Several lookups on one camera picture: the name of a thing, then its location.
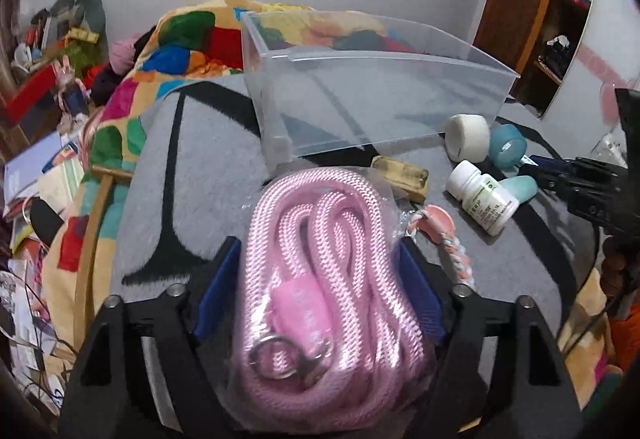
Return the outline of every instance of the pink tag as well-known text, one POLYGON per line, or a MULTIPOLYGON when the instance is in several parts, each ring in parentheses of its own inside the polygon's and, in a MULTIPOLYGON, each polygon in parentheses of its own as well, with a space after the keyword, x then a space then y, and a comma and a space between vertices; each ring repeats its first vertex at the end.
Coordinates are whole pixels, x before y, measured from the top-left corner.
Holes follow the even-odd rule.
POLYGON ((318 353, 323 339, 331 339, 331 317, 316 277, 305 273, 271 291, 274 327, 296 342, 307 356, 318 353))

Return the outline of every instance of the white pill bottle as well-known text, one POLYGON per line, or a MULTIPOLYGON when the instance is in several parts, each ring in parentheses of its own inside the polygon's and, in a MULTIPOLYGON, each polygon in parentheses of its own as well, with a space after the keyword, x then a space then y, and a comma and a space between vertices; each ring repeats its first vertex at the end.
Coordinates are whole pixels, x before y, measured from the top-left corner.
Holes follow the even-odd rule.
POLYGON ((504 227, 520 203, 489 174, 462 161, 447 179, 447 191, 462 202, 462 209, 494 237, 504 227))

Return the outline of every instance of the screw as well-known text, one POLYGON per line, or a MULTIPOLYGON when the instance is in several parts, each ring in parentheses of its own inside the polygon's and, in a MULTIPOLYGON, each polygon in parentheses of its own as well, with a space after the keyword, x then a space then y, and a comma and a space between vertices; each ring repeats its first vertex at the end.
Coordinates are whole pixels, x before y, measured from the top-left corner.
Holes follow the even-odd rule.
POLYGON ((184 284, 171 284, 168 288, 166 288, 166 293, 169 296, 173 296, 175 298, 181 296, 185 291, 187 291, 187 288, 184 286, 184 284))
POLYGON ((529 295, 523 295, 518 298, 518 303, 526 309, 532 309, 536 306, 535 300, 529 295))
POLYGON ((458 298, 467 298, 468 296, 471 296, 474 293, 473 289, 471 289, 468 285, 465 285, 465 284, 455 284, 451 288, 451 291, 458 298))
POLYGON ((118 295, 116 294, 112 294, 109 295, 107 298, 105 298, 104 300, 104 306, 109 308, 109 309, 113 309, 114 307, 116 307, 116 305, 118 305, 120 302, 122 302, 122 298, 120 298, 118 295))

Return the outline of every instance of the plastic bag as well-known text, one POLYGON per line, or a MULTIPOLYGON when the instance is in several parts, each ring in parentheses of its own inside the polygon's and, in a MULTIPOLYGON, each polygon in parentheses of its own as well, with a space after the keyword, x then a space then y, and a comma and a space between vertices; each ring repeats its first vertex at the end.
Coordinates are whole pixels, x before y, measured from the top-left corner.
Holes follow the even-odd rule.
POLYGON ((296 172, 255 207, 230 382, 218 391, 244 428, 359 429, 426 388, 433 343, 392 263, 398 209, 389 185, 364 169, 296 172))

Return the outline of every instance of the clear plastic bin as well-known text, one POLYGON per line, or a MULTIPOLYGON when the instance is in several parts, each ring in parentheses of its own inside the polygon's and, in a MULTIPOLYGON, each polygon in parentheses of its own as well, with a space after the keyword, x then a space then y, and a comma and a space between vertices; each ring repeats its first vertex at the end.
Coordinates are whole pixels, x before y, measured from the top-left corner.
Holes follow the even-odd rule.
POLYGON ((267 166, 494 121, 518 77, 434 27, 357 12, 242 14, 244 79, 267 166))

